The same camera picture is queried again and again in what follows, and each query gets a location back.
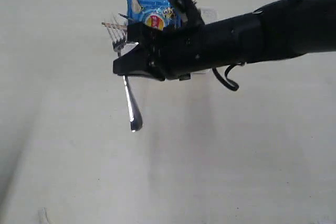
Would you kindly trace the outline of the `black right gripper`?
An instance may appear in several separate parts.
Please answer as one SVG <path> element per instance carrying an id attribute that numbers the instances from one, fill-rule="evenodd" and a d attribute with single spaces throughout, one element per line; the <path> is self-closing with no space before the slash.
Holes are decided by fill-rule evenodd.
<path id="1" fill-rule="evenodd" d="M 202 52 L 204 20 L 199 11 L 186 15 L 181 27 L 168 25 L 162 30 L 144 23 L 127 25 L 127 42 L 138 42 L 133 49 L 113 61 L 119 76 L 153 80 L 189 79 L 192 73 L 208 71 Z"/>

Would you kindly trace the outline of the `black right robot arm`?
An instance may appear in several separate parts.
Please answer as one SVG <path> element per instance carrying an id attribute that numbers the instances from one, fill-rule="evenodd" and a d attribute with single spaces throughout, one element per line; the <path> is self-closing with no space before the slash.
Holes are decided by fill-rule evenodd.
<path id="1" fill-rule="evenodd" d="M 335 51 L 335 0 L 279 0 L 254 12 L 205 24 L 192 0 L 169 0 L 186 16 L 178 29 L 127 27 L 138 45 L 113 62 L 113 73 L 159 81 L 239 63 Z"/>

